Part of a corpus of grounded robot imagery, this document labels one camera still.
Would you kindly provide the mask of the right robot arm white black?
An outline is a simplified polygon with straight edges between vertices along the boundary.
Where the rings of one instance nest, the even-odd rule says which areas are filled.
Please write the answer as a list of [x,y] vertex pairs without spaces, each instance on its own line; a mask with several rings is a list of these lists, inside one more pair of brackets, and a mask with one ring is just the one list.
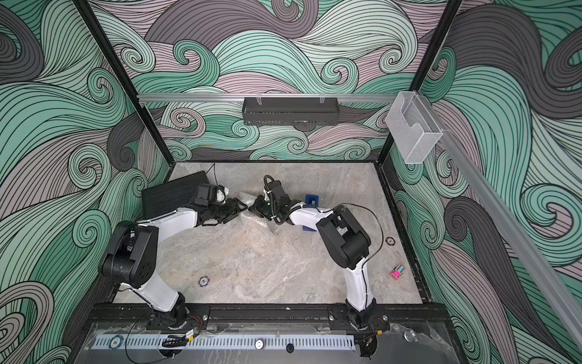
[[369,319],[376,300],[368,283],[371,238],[345,205],[320,209],[298,200],[278,202],[258,197],[249,210],[276,224],[307,227],[320,234],[331,259],[343,269],[346,281],[346,305],[354,325]]

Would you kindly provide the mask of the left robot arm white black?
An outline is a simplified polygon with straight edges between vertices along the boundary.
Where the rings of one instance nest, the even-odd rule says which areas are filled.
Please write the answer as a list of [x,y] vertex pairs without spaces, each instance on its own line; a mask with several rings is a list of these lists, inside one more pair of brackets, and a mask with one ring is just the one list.
[[105,249],[99,274],[133,291],[157,312],[173,312],[180,293],[157,273],[159,244],[193,228],[226,224],[248,209],[238,198],[208,206],[188,205],[153,219],[118,223]]

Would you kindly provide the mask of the blue box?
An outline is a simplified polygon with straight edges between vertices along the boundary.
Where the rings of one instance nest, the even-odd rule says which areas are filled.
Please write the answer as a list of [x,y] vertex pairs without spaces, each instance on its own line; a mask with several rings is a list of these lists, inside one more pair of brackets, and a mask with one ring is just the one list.
[[[312,194],[307,194],[306,195],[306,199],[305,199],[305,204],[311,205],[311,206],[314,206],[314,207],[318,208],[318,206],[319,206],[319,196],[312,195]],[[307,226],[303,226],[303,230],[304,231],[315,232],[315,229],[312,229],[312,228],[307,227]]]

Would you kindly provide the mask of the black ribbed case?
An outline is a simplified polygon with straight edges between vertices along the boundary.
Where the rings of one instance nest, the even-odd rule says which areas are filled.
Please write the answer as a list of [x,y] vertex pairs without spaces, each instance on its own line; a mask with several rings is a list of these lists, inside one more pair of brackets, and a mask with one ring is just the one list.
[[142,192],[142,216],[152,219],[190,203],[200,184],[208,184],[204,171],[149,187]]

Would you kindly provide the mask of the pink small box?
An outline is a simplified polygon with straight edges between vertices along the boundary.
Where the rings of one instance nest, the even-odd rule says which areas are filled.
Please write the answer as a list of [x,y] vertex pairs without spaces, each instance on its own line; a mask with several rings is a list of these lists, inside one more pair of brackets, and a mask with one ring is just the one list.
[[403,277],[403,273],[406,270],[406,267],[404,267],[404,265],[397,265],[397,267],[395,267],[391,273],[390,276],[394,279],[394,280],[399,280],[401,279],[401,277]]

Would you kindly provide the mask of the black wall tray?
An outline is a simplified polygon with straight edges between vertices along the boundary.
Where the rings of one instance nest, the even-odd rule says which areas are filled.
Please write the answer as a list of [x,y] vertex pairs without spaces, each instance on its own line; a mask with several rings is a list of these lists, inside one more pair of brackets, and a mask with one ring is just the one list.
[[340,119],[337,98],[247,97],[242,104],[245,124],[251,126],[335,125]]

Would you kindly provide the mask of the clear acrylic wall holder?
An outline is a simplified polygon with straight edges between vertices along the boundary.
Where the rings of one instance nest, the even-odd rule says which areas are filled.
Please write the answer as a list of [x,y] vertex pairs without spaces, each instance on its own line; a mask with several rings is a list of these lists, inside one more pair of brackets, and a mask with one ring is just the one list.
[[443,136],[428,98],[414,91],[398,93],[385,122],[407,165],[422,164]]

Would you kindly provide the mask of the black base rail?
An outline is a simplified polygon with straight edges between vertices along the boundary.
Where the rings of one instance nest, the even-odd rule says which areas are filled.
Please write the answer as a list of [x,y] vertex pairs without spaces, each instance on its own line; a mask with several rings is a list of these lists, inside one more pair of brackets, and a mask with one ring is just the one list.
[[144,303],[103,303],[89,314],[91,323],[144,322],[150,330],[201,328],[219,324],[320,324],[332,330],[387,329],[393,322],[445,322],[450,319],[442,304],[375,304],[357,314],[345,303],[237,304],[188,303],[183,318],[154,313]]

